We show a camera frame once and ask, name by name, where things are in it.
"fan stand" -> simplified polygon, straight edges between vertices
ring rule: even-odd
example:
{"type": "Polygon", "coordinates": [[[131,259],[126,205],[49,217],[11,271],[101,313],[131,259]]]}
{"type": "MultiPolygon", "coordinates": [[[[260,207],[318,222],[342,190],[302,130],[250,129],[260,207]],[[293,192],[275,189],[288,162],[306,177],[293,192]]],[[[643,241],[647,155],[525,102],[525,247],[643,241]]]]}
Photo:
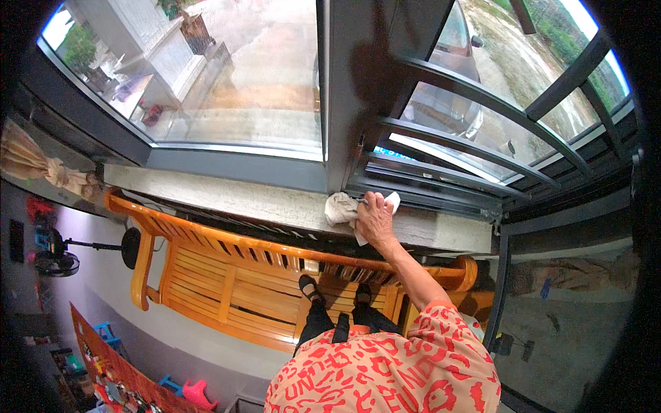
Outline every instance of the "fan stand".
{"type": "Polygon", "coordinates": [[[136,268],[137,252],[140,249],[140,231],[129,228],[122,237],[121,245],[82,243],[69,238],[63,240],[57,229],[50,230],[48,249],[37,252],[35,268],[41,276],[70,277],[78,272],[80,261],[67,251],[69,245],[89,246],[95,250],[122,251],[122,260],[131,270],[136,268]]]}
{"type": "Polygon", "coordinates": [[[121,245],[113,244],[99,244],[99,243],[83,243],[81,241],[74,241],[69,238],[64,240],[63,249],[67,250],[67,245],[81,245],[89,246],[95,250],[113,250],[113,251],[122,251],[122,260],[124,265],[126,265],[131,270],[136,268],[137,261],[137,252],[140,248],[140,231],[137,228],[129,228],[124,233],[122,237],[121,245]]]}

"orange printed shirt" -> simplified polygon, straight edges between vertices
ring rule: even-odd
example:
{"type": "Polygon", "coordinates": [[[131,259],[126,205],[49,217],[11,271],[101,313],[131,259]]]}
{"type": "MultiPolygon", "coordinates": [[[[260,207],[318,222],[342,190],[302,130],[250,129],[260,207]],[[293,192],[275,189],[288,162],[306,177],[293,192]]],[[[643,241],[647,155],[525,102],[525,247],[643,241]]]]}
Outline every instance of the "orange printed shirt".
{"type": "Polygon", "coordinates": [[[353,326],[304,343],[271,380],[265,412],[495,412],[500,381],[488,352],[449,301],[434,301],[408,339],[353,326]]]}

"black pants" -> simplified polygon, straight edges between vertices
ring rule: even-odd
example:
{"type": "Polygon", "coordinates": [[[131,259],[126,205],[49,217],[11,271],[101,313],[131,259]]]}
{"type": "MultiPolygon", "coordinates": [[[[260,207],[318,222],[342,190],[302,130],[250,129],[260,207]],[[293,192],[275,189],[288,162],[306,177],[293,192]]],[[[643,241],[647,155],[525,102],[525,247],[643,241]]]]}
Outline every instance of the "black pants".
{"type": "MultiPolygon", "coordinates": [[[[354,324],[368,326],[370,333],[386,331],[404,335],[402,330],[394,322],[378,310],[370,307],[367,303],[358,303],[351,314],[354,316],[354,324]]],[[[293,352],[294,355],[301,344],[312,340],[323,332],[335,328],[335,324],[332,323],[321,300],[312,301],[312,307],[310,307],[310,312],[307,314],[305,322],[305,327],[303,327],[303,331],[301,332],[296,350],[293,352]]]]}

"car side mirror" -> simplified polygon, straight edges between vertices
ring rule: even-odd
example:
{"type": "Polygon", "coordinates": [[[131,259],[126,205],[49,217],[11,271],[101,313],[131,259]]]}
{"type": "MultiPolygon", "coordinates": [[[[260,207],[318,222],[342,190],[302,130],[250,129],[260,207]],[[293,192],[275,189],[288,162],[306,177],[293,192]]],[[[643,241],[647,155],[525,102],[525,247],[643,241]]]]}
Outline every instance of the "car side mirror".
{"type": "Polygon", "coordinates": [[[485,41],[480,36],[471,37],[471,46],[474,48],[481,48],[485,45],[485,41]]]}

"hand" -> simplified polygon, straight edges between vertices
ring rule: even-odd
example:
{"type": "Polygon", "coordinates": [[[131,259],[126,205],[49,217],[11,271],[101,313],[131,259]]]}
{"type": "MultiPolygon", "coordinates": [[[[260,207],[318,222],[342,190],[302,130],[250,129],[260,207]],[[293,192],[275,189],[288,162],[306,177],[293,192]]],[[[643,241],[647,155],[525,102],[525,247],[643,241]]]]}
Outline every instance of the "hand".
{"type": "Polygon", "coordinates": [[[397,242],[393,234],[393,208],[392,202],[386,202],[383,194],[368,192],[365,194],[368,201],[358,204],[358,220],[356,230],[379,252],[391,243],[397,242]]]}

